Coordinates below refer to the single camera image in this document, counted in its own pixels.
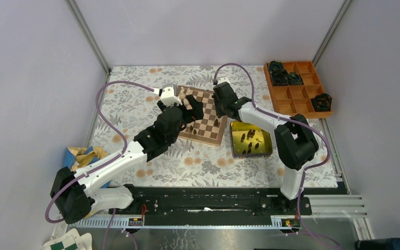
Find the yellow tin box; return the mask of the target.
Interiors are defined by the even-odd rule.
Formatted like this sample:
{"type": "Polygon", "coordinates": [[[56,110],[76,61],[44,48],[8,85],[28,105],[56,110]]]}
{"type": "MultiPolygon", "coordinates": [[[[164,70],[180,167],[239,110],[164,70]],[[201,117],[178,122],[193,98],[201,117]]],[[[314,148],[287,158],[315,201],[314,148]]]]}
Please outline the yellow tin box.
{"type": "Polygon", "coordinates": [[[253,124],[232,121],[230,133],[233,158],[268,158],[273,153],[271,135],[253,124]]]}

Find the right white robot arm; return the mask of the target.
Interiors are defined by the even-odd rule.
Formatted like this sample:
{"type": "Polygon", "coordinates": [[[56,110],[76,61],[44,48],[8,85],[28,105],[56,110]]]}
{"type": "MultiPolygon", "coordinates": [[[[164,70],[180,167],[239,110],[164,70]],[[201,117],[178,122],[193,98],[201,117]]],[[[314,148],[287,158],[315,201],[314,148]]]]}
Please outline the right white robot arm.
{"type": "Polygon", "coordinates": [[[280,212],[290,215],[298,209],[304,167],[313,160],[318,142],[303,115],[287,117],[257,108],[248,97],[238,98],[228,82],[214,81],[213,98],[217,114],[249,123],[274,136],[280,160],[285,165],[278,200],[280,212]]]}

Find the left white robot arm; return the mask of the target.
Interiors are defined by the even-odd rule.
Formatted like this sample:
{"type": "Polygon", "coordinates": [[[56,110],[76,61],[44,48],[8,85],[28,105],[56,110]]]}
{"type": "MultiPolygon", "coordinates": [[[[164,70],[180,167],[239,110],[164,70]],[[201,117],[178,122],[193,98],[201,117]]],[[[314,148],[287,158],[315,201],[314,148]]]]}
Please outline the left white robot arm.
{"type": "Polygon", "coordinates": [[[203,103],[187,95],[191,109],[184,104],[165,106],[158,102],[161,114],[153,125],[136,135],[125,149],[89,166],[71,171],[59,169],[50,192],[49,207],[56,205],[67,224],[80,221],[95,210],[120,208],[128,214],[139,211],[141,201],[125,186],[104,189],[102,186],[129,167],[143,165],[160,156],[175,143],[187,125],[204,117],[203,103]]]}

